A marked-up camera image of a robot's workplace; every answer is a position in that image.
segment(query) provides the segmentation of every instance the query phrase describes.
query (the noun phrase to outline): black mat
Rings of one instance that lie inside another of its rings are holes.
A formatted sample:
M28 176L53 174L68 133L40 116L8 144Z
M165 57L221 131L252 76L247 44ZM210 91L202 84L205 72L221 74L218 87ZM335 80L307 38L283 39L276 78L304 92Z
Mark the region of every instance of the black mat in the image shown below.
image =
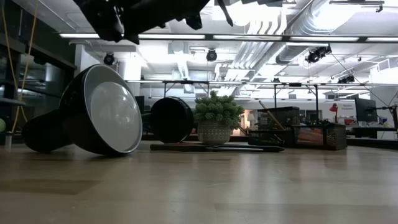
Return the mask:
M278 146L248 146L239 144L204 145L198 143L152 144L152 151L178 151L178 152L280 152L285 150Z

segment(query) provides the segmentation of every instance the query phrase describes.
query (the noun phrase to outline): security camera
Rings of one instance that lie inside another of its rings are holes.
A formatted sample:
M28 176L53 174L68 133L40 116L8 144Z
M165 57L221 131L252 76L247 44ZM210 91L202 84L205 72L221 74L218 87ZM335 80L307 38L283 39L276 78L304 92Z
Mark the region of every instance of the security camera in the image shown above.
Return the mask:
M209 49L209 52L207 53L206 59L208 62L214 62L217 60L217 53L215 49Z
M104 64L113 65L114 63L115 63L114 54L112 52L106 53L106 56L104 58Z

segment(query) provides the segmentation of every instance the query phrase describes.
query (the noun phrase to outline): silver ductwork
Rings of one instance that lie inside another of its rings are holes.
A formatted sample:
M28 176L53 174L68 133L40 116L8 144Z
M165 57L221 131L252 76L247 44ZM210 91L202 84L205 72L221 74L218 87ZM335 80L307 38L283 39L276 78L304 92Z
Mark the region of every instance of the silver ductwork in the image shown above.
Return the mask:
M330 5L330 0L314 0L298 19L286 30L287 35L328 35L348 21L359 9L358 6ZM308 46L294 46L275 43L271 52L284 49L275 58L278 64L288 64Z

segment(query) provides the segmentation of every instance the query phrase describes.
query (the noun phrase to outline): ceiling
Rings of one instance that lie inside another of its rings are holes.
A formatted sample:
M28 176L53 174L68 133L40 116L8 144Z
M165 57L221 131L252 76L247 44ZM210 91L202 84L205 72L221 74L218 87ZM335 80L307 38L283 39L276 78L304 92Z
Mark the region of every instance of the ceiling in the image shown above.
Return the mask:
M36 0L13 0L29 12L34 11ZM295 0L296 6L285 10L287 22L294 18L309 0ZM148 32L165 33L195 33L202 34L245 34L249 30L246 26L230 27L226 21L214 20L211 13L214 11L213 1L202 10L203 28L194 31L184 22L170 21L164 29L155 28ZM398 5L397 7L385 7L376 13L377 7L362 7L348 21L339 26L331 34L334 35L396 35L398 34ZM72 0L40 0L38 18L53 27L58 32L94 32L78 6ZM138 46L139 52L146 61L146 66L142 67L142 74L146 77L155 74L171 74L173 70L178 70L178 65L173 56L169 55L170 41L142 41ZM190 50L190 58L187 60L189 70L204 70L214 72L218 63L231 63L238 54L243 42L223 42L223 41L185 41L194 48L203 48L204 51L195 51L193 55ZM93 45L133 45L130 42L122 41L118 44L103 40L91 40L86 44L86 50L98 59L102 59L105 52L92 50ZM206 52L214 48L218 54L218 61L207 62ZM369 68L377 65L378 62L386 57L398 56L398 44L331 44L331 49L341 64L348 69L354 69L355 74L366 80L369 76ZM281 70L285 82L297 81L330 81L330 77L345 71L345 68L334 57L328 55L323 60L312 65L304 62L304 57L297 57L294 62Z

